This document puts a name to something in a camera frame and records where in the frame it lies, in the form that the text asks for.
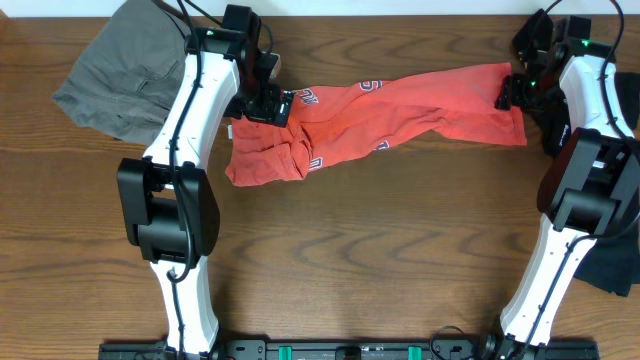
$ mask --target wood grain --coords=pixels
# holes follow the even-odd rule
[[[512,61],[521,16],[266,18],[287,88],[350,85]],[[105,340],[167,331],[157,280],[126,240],[115,181],[143,147],[81,129],[51,101],[106,19],[17,19],[0,38],[0,357],[90,359]],[[612,17],[595,38],[611,41]],[[640,71],[640,18],[618,68]],[[482,333],[534,247],[539,181],[529,146],[434,133],[311,174],[235,188],[218,134],[209,178],[222,212],[210,257],[225,329],[278,338],[416,338],[455,324]],[[593,337],[605,359],[638,359],[640,290],[619,298],[574,281],[555,336]]]

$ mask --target gray cloth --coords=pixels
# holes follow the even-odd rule
[[[189,28],[151,0],[125,2],[89,47],[54,101],[81,127],[149,145],[184,75]]]

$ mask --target tabletop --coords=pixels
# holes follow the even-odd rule
[[[346,86],[512,62],[523,16],[265,18],[279,83]],[[618,69],[640,72],[640,18],[627,17]],[[126,239],[116,185],[144,147],[76,127],[52,102],[104,18],[10,19],[0,26],[0,352],[90,359],[109,340],[167,333],[158,281]],[[615,17],[595,17],[612,42]],[[272,339],[426,338],[444,325],[486,332],[516,291],[538,235],[536,193],[551,163],[528,146],[425,133],[300,182],[234,187],[221,129],[209,180],[221,211],[209,258],[228,332]],[[640,288],[628,298],[573,281],[553,336],[640,358]]]

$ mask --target black fabric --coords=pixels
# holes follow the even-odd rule
[[[618,101],[625,121],[631,129],[638,124],[640,113],[640,74],[617,73],[615,77]],[[571,136],[569,110],[564,102],[550,104],[548,109],[531,113],[542,130],[544,152],[556,157]],[[640,211],[638,192],[625,213],[628,224]],[[599,289],[619,296],[628,296],[633,284],[640,284],[640,249],[638,227],[611,241],[599,241],[582,260],[574,277]]]

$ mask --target red fabric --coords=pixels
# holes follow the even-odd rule
[[[499,145],[526,145],[522,113],[494,108],[510,64],[479,65],[297,92],[286,128],[234,120],[226,174],[237,186],[302,180],[428,130]]]

